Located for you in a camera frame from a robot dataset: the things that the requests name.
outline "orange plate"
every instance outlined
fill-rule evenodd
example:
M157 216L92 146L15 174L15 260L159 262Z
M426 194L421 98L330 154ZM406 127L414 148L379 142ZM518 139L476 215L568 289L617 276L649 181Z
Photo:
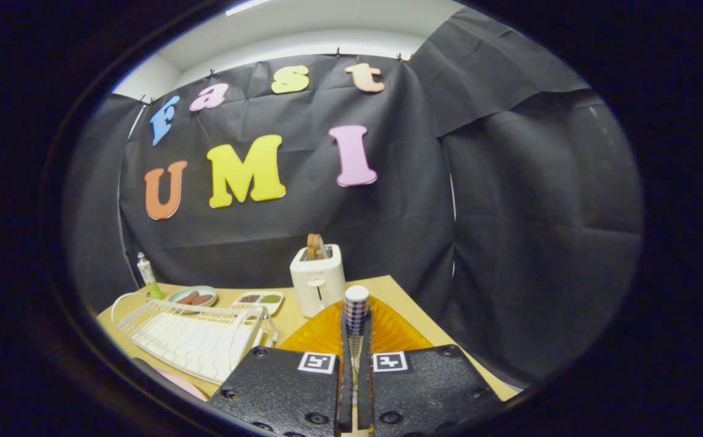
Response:
M298 352L341 353L341 310L344 301L335 302L305 322L279 348ZM370 297L373 312L370 353L412 351L431 348L432 344L395 310Z

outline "pink plate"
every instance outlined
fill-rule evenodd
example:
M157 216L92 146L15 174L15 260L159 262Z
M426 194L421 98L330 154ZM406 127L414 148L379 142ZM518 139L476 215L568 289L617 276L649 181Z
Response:
M195 396L201 401L208 402L208 398L203 394L203 392L198 390L198 387L192 385L187 379L173 373L173 371L165 370L164 368L155 367L155 370L159 371L160 375L165 376L169 381L179 385L179 387L190 393L190 395Z

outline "white ceiling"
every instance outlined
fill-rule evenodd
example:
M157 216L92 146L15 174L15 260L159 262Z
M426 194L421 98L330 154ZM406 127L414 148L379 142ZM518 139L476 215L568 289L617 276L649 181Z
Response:
M271 0L233 16L222 11L157 53L184 72L235 48L310 30L384 30L426 38L462 7L451 0Z

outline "dish rack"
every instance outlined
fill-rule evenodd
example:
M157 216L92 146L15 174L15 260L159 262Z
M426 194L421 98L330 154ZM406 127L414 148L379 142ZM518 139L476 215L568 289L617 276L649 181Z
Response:
M147 301L115 323L117 304L132 295L147 297ZM187 315L188 310L196 313ZM271 334L266 346L279 340L279 332L265 307L198 307L151 299L145 293L127 293L117 298L111 305L111 322L136 346L162 362L216 384L227 379L246 352L260 345L266 326Z

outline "yellow letter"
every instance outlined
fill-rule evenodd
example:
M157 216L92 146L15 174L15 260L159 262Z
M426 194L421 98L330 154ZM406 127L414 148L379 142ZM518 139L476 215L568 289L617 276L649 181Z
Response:
M252 200L269 201L284 197L287 189L279 182L279 167L276 165L276 149L280 144L282 137L278 135L261 136L249 147L243 163L230 144L209 150L206 157L211 161L213 195L208 204L212 208L221 208L233 202L227 193L226 182L238 202L243 202L252 177Z
M307 66L291 66L277 69L273 75L273 80L276 82L271 83L271 89L276 94L301 91L301 89L308 86L307 74Z

